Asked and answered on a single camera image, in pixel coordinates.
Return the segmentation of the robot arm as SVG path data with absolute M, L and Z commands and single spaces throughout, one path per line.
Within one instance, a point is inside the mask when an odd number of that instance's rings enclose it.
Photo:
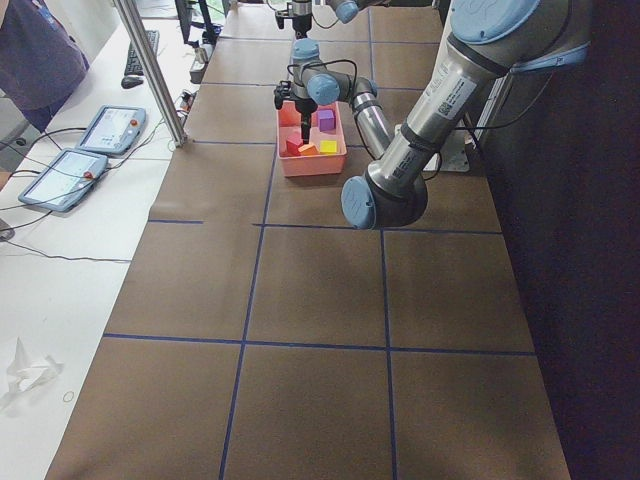
M 358 229 L 398 227 L 424 213 L 428 194 L 422 171 L 441 150 L 469 102 L 490 81 L 509 73 L 549 71 L 584 61 L 590 45 L 590 1 L 454 1 L 446 53 L 398 130 L 384 116 L 374 84 L 357 74 L 328 69 L 319 45 L 295 41 L 290 98 L 310 128 L 319 105 L 345 102 L 374 160 L 346 181 L 346 220 Z
M 372 6 L 388 7 L 391 2 L 383 0 L 336 0 L 326 1 L 326 4 L 334 12 L 338 22 L 347 24 L 351 22 L 359 12 Z M 289 20 L 297 38 L 303 38 L 312 28 L 314 22 L 312 1 L 288 1 L 284 10 L 274 13 L 279 29 L 283 29 L 285 22 Z

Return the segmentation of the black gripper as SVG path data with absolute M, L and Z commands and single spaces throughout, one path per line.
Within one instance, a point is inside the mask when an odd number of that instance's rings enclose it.
M 312 16 L 303 15 L 292 18 L 292 26 L 296 33 L 307 33 L 312 28 Z
M 311 98 L 298 98 L 294 101 L 296 111 L 301 114 L 301 138 L 308 141 L 308 116 L 316 111 L 316 102 Z

